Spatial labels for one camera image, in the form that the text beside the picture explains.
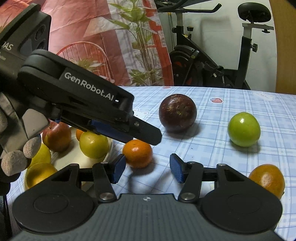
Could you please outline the grey gloved left hand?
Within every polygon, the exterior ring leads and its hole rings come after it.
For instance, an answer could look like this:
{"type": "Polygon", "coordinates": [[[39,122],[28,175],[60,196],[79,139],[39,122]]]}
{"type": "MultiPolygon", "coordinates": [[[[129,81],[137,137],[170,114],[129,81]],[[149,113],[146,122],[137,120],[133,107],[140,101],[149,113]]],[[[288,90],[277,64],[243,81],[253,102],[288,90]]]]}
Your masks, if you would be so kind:
{"type": "Polygon", "coordinates": [[[25,170],[41,147],[40,132],[49,120],[1,93],[1,169],[11,177],[25,170]]]}

